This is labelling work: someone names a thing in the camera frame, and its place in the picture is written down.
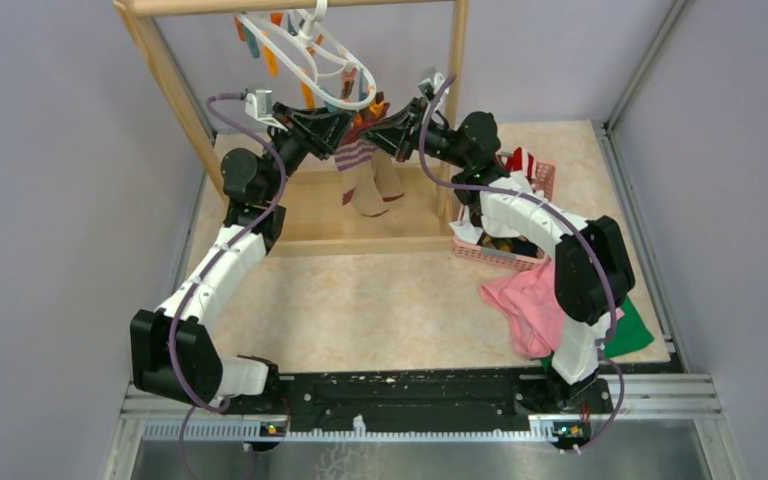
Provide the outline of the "purple striped sock maroon cuff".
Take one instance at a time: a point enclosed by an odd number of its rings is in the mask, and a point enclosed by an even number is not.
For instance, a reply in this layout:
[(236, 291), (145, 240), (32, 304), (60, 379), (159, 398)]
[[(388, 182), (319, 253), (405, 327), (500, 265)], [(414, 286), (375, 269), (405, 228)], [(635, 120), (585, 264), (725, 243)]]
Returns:
[[(369, 106), (370, 122), (377, 124), (383, 120), (388, 112), (390, 103), (384, 99), (384, 94), (379, 92)], [(386, 151), (377, 148), (372, 155), (373, 179), (382, 200), (385, 203), (393, 202), (404, 196), (404, 190), (393, 165), (393, 160)]]

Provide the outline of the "purple striped tan sock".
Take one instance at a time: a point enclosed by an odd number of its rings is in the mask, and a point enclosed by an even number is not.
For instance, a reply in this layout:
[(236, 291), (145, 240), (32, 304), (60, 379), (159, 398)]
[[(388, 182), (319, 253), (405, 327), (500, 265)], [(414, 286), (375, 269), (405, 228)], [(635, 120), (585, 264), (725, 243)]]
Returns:
[(364, 217), (378, 217), (388, 209), (375, 184), (373, 157), (376, 147), (363, 139), (344, 142), (333, 156), (341, 178), (341, 204)]

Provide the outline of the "white round clip hanger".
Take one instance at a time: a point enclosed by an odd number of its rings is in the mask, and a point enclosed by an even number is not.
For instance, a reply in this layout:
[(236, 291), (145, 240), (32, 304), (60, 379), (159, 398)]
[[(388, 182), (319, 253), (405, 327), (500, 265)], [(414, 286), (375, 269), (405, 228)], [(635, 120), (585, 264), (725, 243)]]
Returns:
[[(298, 79), (307, 109), (353, 111), (359, 125), (370, 121), (369, 106), (380, 90), (369, 68), (323, 26), (327, 8), (318, 1), (311, 10), (242, 12), (234, 20), (252, 56), (264, 59), (272, 76), (286, 71)], [(345, 102), (342, 72), (354, 68), (364, 71), (367, 98)]]

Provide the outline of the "brown sock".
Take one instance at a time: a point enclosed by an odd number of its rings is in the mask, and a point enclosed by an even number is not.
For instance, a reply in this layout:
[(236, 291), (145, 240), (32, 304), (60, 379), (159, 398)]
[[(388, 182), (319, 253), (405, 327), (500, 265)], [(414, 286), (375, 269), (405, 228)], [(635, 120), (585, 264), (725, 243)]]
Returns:
[(367, 98), (367, 82), (364, 71), (354, 68), (342, 72), (341, 99), (345, 102), (363, 101)]

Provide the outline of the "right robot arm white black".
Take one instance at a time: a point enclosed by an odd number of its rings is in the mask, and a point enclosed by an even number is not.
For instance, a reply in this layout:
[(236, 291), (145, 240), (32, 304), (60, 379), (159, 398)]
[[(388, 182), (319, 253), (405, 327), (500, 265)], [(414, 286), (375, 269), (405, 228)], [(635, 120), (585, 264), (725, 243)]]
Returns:
[(588, 219), (555, 206), (515, 180), (497, 158), (498, 125), (489, 112), (468, 114), (457, 126), (436, 120), (431, 105), (413, 100), (359, 136), (401, 159), (413, 152), (459, 168), (446, 182), (462, 205), (481, 215), (494, 237), (523, 237), (555, 266), (554, 292), (566, 315), (546, 385), (549, 404), (572, 412), (587, 397), (585, 383), (618, 323), (618, 308), (636, 285), (618, 222)]

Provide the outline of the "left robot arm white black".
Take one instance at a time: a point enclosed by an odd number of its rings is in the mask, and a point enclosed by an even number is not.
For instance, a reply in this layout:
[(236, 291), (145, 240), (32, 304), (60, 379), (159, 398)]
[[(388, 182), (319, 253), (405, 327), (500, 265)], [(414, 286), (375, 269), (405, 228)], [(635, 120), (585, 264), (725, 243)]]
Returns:
[(222, 356), (211, 334), (247, 274), (277, 243), (286, 216), (280, 200), (309, 155), (327, 159), (351, 129), (353, 113), (276, 103), (261, 152), (238, 147), (221, 160), (228, 209), (212, 246), (175, 293), (130, 323), (134, 386), (217, 409), (236, 397), (257, 413), (279, 404), (274, 367), (251, 356)]

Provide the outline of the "red white striped sock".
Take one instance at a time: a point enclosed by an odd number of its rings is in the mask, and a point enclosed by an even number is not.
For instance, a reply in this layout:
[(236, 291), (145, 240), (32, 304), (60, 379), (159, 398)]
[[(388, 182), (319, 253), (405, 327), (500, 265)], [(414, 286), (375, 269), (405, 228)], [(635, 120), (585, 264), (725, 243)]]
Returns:
[(534, 179), (537, 171), (535, 157), (523, 147), (517, 147), (513, 152), (504, 153), (503, 164), (508, 172), (521, 172), (526, 178)]

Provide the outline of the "pink plastic basket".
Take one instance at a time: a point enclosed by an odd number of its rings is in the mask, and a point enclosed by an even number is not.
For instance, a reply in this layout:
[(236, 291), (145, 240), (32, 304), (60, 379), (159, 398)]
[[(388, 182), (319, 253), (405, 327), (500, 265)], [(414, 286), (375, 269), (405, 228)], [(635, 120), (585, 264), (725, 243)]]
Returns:
[[(496, 154), (496, 160), (505, 169), (501, 151)], [(541, 162), (537, 160), (537, 171), (534, 179), (526, 178), (521, 172), (512, 173), (515, 179), (521, 184), (527, 184), (538, 196), (543, 196), (548, 200), (552, 199), (556, 166), (551, 162)], [(478, 215), (472, 211), (467, 212), (462, 206), (456, 216), (456, 220), (469, 220), (474, 226), (479, 227)], [(453, 253), (456, 257), (462, 259), (479, 261), (499, 267), (504, 267), (516, 271), (528, 271), (541, 268), (548, 260), (546, 254), (534, 243), (525, 237), (516, 238), (497, 238), (488, 235), (486, 232), (482, 235), (480, 242), (476, 245), (468, 245), (459, 242), (453, 237)]]

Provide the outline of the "pink cloth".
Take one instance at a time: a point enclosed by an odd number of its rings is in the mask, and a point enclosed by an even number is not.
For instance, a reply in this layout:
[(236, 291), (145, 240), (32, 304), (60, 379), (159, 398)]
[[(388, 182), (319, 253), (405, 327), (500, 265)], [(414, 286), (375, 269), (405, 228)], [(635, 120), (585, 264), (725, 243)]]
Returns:
[(479, 287), (480, 298), (507, 319), (516, 353), (530, 359), (549, 357), (562, 340), (565, 312), (554, 288), (555, 265), (544, 265), (491, 280)]

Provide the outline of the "green cloth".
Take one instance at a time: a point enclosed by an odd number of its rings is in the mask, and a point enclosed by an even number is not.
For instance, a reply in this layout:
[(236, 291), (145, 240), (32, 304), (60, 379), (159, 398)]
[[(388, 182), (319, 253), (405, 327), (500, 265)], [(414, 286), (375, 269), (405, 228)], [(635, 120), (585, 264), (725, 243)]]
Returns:
[(609, 358), (640, 351), (654, 341), (630, 297), (624, 300), (617, 313), (615, 336), (604, 348)]

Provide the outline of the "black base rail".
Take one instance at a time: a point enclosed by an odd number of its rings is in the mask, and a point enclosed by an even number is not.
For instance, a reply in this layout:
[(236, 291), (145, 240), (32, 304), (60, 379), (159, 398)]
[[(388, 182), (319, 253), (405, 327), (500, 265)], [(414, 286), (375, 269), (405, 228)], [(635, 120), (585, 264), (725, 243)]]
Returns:
[(229, 414), (260, 419), (273, 439), (470, 439), (532, 433), (560, 449), (585, 445), (616, 404), (606, 380), (568, 386), (541, 367), (309, 373), (271, 376)]

